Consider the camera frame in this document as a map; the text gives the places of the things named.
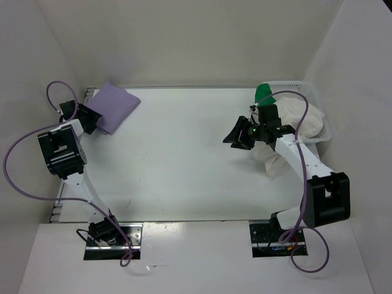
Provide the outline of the purple t shirt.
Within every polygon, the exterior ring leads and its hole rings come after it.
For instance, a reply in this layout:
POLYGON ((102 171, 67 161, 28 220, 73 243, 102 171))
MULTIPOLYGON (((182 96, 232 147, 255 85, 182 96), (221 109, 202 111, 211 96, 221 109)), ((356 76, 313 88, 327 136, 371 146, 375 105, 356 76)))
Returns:
POLYGON ((108 81, 88 100, 86 106, 102 115, 97 121, 97 128, 113 135, 140 103, 137 96, 108 81))

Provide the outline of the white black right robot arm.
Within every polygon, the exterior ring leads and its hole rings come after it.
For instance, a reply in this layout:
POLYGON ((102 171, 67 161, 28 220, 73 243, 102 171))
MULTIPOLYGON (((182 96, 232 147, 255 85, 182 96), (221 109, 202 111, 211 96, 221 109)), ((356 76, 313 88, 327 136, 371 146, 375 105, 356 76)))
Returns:
POLYGON ((350 217, 350 180, 336 173, 296 135, 290 125, 283 125, 275 104, 257 107, 258 122, 240 116, 223 142, 231 148, 251 150, 260 141, 282 156, 303 180, 303 196, 299 206, 273 213, 269 220, 269 234, 281 244, 289 241, 294 232, 316 228, 350 217))

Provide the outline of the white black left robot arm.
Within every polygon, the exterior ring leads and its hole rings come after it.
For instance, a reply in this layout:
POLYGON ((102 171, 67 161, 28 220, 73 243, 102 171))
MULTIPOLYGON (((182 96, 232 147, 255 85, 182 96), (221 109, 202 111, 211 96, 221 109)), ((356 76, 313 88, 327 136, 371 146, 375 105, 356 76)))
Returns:
POLYGON ((96 111, 70 100, 60 104, 60 125, 37 136, 49 172, 58 176, 72 189, 77 198, 84 200, 88 218, 88 233, 96 243, 109 246, 124 242, 121 227, 112 224, 115 216, 99 198, 88 177, 87 158, 80 143, 83 134, 92 134, 102 117, 96 111))

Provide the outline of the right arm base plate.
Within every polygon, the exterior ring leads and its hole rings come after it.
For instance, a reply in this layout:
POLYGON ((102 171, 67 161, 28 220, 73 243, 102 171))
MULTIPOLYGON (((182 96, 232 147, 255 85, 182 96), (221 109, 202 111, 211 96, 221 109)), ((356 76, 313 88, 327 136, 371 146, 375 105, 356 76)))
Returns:
POLYGON ((285 244, 278 242, 280 234, 274 235, 267 221, 249 222, 249 231, 253 258, 289 257, 291 254, 308 255, 302 230, 285 244))

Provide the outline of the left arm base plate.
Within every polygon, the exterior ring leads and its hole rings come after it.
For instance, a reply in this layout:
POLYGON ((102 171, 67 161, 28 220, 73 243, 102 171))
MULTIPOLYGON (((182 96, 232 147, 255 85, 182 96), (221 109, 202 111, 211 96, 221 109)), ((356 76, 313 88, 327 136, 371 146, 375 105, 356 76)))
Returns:
MULTIPOLYGON (((132 260, 139 260, 141 257, 143 224, 120 223, 120 227, 131 242, 132 260)), ((84 261, 120 260, 128 253, 128 243, 117 230, 114 231, 116 238, 109 241, 109 243, 102 239, 93 238, 87 230, 79 228, 76 232, 85 243, 84 261)))

